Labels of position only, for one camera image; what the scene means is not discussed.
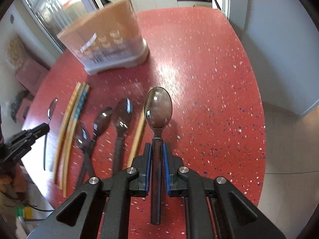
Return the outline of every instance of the floor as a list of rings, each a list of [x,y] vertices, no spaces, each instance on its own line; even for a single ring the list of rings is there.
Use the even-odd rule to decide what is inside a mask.
[[[319,202],[319,107],[302,119],[265,110],[267,156],[259,209],[295,239]]]

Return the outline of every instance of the barcode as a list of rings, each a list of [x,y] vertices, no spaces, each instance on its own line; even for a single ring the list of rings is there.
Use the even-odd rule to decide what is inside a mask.
[[[115,55],[115,54],[120,54],[120,53],[123,53],[123,51],[121,49],[115,49],[113,51],[110,51],[110,50],[103,50],[102,51],[102,54],[108,58],[109,56],[112,56],[112,55]]]
[[[100,56],[90,57],[90,60],[95,64],[98,64],[104,61],[103,57],[100,57]]]

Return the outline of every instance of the spoon bowl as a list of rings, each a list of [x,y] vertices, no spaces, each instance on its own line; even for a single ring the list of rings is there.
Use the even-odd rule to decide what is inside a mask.
[[[148,93],[145,102],[145,119],[154,133],[160,131],[161,134],[172,118],[172,99],[164,88],[154,87]]]
[[[82,121],[78,121],[76,133],[75,133],[75,144],[81,151],[85,151],[89,145],[89,135],[87,128]]]
[[[111,116],[112,116],[112,108],[111,107],[106,107],[105,109],[100,111],[100,113],[96,117],[94,124],[93,124],[93,129],[94,129],[93,135],[99,137],[106,131],[106,129],[110,123]]]
[[[133,106],[129,98],[125,97],[117,104],[113,123],[118,136],[123,136],[124,132],[129,128],[133,115]]]
[[[49,109],[47,110],[47,118],[48,118],[48,124],[50,123],[52,116],[53,116],[53,112],[55,110],[56,104],[58,102],[58,98],[53,99],[53,101],[50,104]]]

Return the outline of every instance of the metal screw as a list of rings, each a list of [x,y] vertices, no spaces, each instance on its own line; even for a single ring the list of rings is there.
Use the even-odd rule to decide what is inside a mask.
[[[136,168],[134,168],[134,167],[127,168],[126,172],[128,174],[134,174],[134,173],[136,173]]]
[[[89,179],[90,184],[97,184],[98,183],[98,177],[92,177]]]
[[[217,183],[219,183],[219,184],[225,184],[226,183],[226,179],[224,178],[224,177],[217,177],[216,178],[216,181],[217,181]]]
[[[185,166],[180,167],[179,170],[181,173],[188,173],[189,172],[189,169]]]

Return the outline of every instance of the green object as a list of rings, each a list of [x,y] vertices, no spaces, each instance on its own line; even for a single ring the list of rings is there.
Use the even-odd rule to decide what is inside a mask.
[[[23,209],[21,207],[17,207],[16,217],[23,217]]]

